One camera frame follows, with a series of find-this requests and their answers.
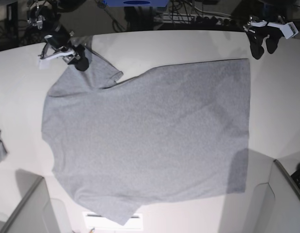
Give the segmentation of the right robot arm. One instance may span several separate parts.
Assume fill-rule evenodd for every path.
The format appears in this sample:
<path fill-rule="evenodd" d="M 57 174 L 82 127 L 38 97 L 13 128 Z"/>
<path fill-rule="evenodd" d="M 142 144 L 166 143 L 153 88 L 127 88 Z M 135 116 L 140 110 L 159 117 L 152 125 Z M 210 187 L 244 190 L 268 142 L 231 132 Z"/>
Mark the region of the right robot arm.
<path fill-rule="evenodd" d="M 73 34 L 60 23 L 60 17 L 56 0 L 45 0 L 41 4 L 38 0 L 27 2 L 28 25 L 36 28 L 46 42 L 39 55 L 39 65 L 45 67 L 51 60 L 61 57 L 68 65 L 85 71 L 89 67 L 85 47 L 73 45 Z"/>

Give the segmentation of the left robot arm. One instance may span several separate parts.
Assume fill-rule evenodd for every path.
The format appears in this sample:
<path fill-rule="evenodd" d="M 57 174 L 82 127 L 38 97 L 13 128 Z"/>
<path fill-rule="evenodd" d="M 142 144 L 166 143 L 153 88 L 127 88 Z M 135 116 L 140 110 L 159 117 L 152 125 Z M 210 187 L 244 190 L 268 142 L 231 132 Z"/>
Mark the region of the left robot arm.
<path fill-rule="evenodd" d="M 260 0 L 258 12 L 251 13 L 249 20 L 243 25 L 249 43 L 252 57 L 259 60 L 264 54 L 263 42 L 269 54 L 273 54 L 281 38 L 290 39 L 299 31 L 293 21 L 286 19 L 291 0 Z"/>

